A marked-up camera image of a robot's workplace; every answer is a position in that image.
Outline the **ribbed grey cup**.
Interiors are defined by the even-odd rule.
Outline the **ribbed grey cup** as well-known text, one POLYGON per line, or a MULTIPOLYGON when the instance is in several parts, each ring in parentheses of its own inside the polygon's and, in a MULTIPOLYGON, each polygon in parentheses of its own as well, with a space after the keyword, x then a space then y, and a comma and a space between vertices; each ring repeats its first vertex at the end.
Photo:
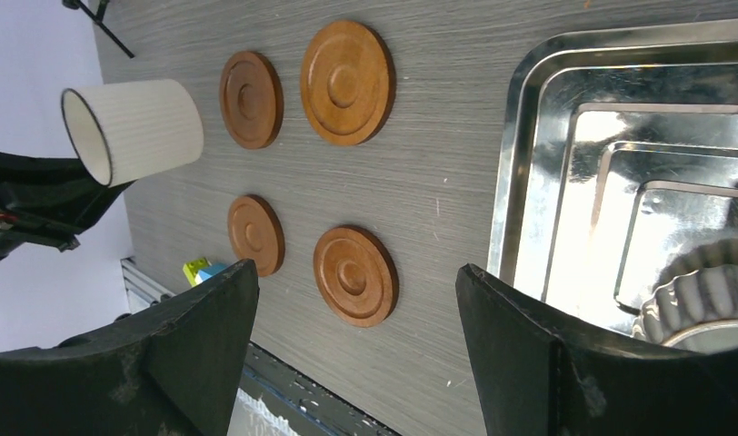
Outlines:
POLYGON ((738 238, 700 245, 674 260, 642 303, 631 337, 689 352, 738 348, 738 238))

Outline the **ribbed clear glass cup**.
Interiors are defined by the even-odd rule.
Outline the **ribbed clear glass cup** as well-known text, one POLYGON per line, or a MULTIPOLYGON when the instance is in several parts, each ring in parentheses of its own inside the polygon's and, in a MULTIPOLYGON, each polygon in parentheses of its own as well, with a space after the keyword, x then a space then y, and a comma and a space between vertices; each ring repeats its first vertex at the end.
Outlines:
POLYGON ((65 88, 60 106, 77 157, 105 187, 191 164, 204 150, 201 115, 173 79, 65 88))

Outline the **wooden coaster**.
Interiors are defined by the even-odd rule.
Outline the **wooden coaster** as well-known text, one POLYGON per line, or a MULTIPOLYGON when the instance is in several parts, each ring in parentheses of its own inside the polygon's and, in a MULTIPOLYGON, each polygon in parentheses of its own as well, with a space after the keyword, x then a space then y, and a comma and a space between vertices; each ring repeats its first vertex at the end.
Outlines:
POLYGON ((326 142, 362 144, 384 127, 396 91, 394 61, 371 27, 337 20, 319 30, 301 65, 307 120, 326 142))
POLYGON ((270 145, 283 122, 284 96, 272 63, 255 51, 229 57, 219 83, 219 104, 226 131, 244 149, 270 145))
POLYGON ((228 236, 239 260, 255 262, 260 277, 276 273, 284 262, 283 227, 273 207, 261 196, 239 196, 227 215, 228 236))
POLYGON ((340 225, 325 232, 314 248, 313 267, 327 306, 353 326, 380 324, 398 302, 400 284, 392 256, 364 228, 340 225))

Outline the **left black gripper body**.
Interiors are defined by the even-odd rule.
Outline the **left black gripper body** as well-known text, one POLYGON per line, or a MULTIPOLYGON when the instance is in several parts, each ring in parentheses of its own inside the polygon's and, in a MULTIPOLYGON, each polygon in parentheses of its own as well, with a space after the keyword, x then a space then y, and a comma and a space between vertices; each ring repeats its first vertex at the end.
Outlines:
POLYGON ((101 185, 77 158, 0 152, 0 262, 25 243, 77 248, 130 185, 101 185))

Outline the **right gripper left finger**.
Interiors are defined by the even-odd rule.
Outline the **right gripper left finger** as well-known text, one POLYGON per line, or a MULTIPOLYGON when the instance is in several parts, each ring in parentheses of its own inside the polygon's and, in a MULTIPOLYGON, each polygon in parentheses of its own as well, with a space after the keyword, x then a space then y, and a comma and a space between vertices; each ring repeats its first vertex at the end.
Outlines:
POLYGON ((0 435, 224 435, 259 300, 240 261, 49 348, 0 352, 0 435))

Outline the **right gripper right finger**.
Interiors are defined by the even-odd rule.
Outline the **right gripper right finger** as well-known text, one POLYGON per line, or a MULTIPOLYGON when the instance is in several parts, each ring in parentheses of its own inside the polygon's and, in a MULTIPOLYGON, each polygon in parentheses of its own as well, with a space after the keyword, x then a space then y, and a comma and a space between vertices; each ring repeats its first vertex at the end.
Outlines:
POLYGON ((738 435, 738 349, 642 342, 474 264, 455 291, 488 434, 738 435))

